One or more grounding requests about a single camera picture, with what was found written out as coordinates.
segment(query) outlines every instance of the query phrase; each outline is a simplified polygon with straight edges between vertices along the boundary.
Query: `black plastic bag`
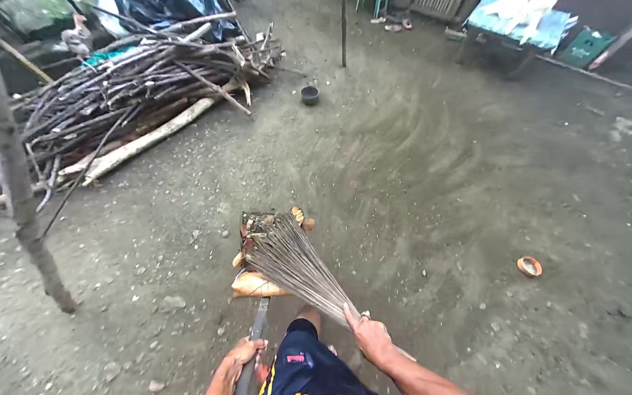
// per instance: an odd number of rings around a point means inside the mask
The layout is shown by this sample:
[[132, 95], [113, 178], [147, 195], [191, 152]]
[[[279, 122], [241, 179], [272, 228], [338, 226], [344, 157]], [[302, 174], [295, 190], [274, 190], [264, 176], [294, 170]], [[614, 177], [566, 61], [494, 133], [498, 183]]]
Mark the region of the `black plastic bag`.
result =
[[[169, 25], [201, 16], [229, 12], [219, 0], [115, 0], [118, 13], [151, 27], [164, 29]], [[127, 31], [143, 33], [137, 26], [120, 20]], [[240, 35], [238, 27], [228, 20], [217, 20], [211, 23], [213, 41], [225, 41]]]

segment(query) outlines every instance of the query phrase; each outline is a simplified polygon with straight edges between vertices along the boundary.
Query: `red logo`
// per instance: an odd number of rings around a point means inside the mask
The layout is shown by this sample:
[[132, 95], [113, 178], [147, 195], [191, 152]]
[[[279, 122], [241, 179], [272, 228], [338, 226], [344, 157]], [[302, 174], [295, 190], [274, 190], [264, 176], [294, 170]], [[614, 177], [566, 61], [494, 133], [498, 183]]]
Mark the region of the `red logo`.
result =
[[304, 355], [287, 355], [286, 361], [287, 362], [303, 362]]

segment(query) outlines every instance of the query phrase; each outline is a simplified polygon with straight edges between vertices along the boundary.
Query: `dustpan handle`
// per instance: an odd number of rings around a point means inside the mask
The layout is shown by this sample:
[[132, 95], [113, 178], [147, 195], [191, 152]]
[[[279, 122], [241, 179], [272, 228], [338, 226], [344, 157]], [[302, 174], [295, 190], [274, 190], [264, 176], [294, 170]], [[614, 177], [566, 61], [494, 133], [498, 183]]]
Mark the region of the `dustpan handle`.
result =
[[[253, 329], [250, 331], [250, 340], [259, 339], [263, 336], [263, 328], [268, 319], [268, 307], [270, 306], [270, 298], [263, 297], [260, 299], [260, 305], [258, 306], [258, 315], [255, 317], [253, 323]], [[253, 372], [255, 371], [255, 356], [243, 365], [243, 370], [238, 377], [238, 383], [235, 387], [235, 395], [248, 395], [250, 388], [250, 381], [253, 378]]]

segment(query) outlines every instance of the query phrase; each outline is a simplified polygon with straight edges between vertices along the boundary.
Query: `hand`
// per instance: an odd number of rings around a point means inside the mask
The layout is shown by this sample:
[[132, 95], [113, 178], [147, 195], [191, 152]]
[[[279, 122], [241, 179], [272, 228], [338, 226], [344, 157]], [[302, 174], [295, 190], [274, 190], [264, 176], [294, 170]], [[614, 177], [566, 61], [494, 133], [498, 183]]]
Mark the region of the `hand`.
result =
[[248, 340], [248, 337], [243, 337], [238, 340], [233, 350], [228, 352], [226, 358], [232, 358], [233, 361], [242, 366], [248, 363], [255, 353], [258, 353], [257, 358], [262, 356], [262, 351], [268, 346], [267, 340], [255, 339]]
[[343, 313], [365, 358], [377, 367], [382, 366], [389, 355], [396, 352], [387, 328], [379, 321], [370, 320], [368, 316], [362, 316], [357, 320], [347, 304], [343, 305]]

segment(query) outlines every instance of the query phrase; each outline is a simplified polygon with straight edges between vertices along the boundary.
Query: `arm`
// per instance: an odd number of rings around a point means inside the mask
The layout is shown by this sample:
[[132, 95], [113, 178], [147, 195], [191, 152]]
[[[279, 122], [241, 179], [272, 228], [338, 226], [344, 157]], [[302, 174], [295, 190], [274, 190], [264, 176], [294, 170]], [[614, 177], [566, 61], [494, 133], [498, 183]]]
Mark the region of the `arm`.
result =
[[268, 341], [262, 339], [249, 341], [247, 337], [244, 337], [239, 340], [216, 369], [206, 395], [233, 395], [235, 382], [238, 381], [243, 365], [253, 358], [256, 351], [263, 350], [267, 345]]
[[382, 373], [391, 377], [404, 395], [466, 395], [451, 381], [404, 356], [392, 343], [384, 324], [367, 316], [358, 321], [347, 306], [343, 312], [362, 353]]

